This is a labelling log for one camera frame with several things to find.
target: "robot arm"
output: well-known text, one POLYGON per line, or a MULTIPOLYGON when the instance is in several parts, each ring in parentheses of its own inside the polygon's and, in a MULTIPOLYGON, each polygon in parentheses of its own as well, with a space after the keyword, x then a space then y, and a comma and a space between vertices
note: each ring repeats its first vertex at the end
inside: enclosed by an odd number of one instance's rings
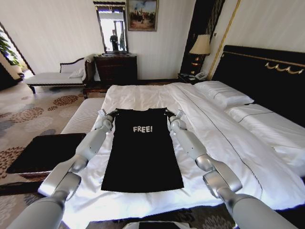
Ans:
POLYGON ((38 189, 47 196, 28 206, 10 225, 9 229, 57 229, 64 213, 65 202, 77 190, 81 177, 75 173, 82 171, 89 160, 101 148, 106 133, 111 131, 117 111, 103 115, 82 142, 75 155, 68 161, 59 163, 38 189))
MULTIPOLYGON (((86 135, 76 149, 73 158, 59 163, 45 181, 39 192, 46 195, 28 206, 8 227, 9 229, 56 229, 58 228, 64 204, 73 196, 78 188, 81 177, 77 172, 83 170, 89 160, 95 156, 102 146, 106 133, 111 131, 112 122, 117 111, 104 115, 95 125, 95 130, 86 135)), ((221 198, 237 225, 242 229, 295 229, 290 222, 277 214, 260 200, 245 194, 235 192, 242 184, 235 173, 223 162, 211 158, 199 139, 186 130, 186 124, 177 115, 166 111, 171 123, 171 130, 185 152, 195 160, 197 166, 207 172, 203 180, 211 194, 221 198)))
POLYGON ((171 130, 178 138, 184 151, 195 160, 197 166, 207 172, 203 180, 211 194, 221 198, 229 213, 242 229, 296 229, 289 221, 277 214, 260 200, 246 194, 236 194, 242 184, 236 174, 223 162, 211 158, 199 139, 186 130, 186 124, 180 119, 183 115, 166 112, 171 130))

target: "bed lamp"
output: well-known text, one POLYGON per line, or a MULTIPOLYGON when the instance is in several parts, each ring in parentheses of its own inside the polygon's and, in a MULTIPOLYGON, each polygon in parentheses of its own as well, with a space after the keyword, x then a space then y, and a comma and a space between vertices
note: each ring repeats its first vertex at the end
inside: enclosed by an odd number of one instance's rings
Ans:
POLYGON ((198 55, 194 61, 192 61, 191 74, 198 73, 201 70, 203 64, 203 58, 205 55, 210 54, 210 35, 203 34, 198 35, 197 40, 190 50, 190 54, 198 55))

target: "lamp shade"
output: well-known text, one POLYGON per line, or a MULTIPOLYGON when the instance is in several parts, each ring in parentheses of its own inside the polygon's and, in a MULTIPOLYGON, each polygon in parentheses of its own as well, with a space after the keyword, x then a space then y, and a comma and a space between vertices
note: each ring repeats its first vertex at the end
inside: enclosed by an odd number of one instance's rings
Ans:
POLYGON ((193 54, 210 54, 210 35, 198 35, 197 40, 190 50, 193 54))

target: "picture frame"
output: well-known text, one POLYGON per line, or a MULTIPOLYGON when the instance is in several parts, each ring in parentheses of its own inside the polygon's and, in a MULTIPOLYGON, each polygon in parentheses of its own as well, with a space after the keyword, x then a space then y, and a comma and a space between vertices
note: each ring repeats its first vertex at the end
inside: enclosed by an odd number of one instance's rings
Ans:
POLYGON ((127 0, 128 31, 157 31, 159 0, 127 0))

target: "chaise lounge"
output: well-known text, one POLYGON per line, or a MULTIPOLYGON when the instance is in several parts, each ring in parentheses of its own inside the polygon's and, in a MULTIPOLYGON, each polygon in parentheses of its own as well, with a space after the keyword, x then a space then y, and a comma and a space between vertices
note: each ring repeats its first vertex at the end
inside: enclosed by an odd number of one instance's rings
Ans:
POLYGON ((95 75, 94 54, 71 63, 60 63, 59 73, 40 73, 24 82, 35 94, 34 86, 85 86, 95 75))

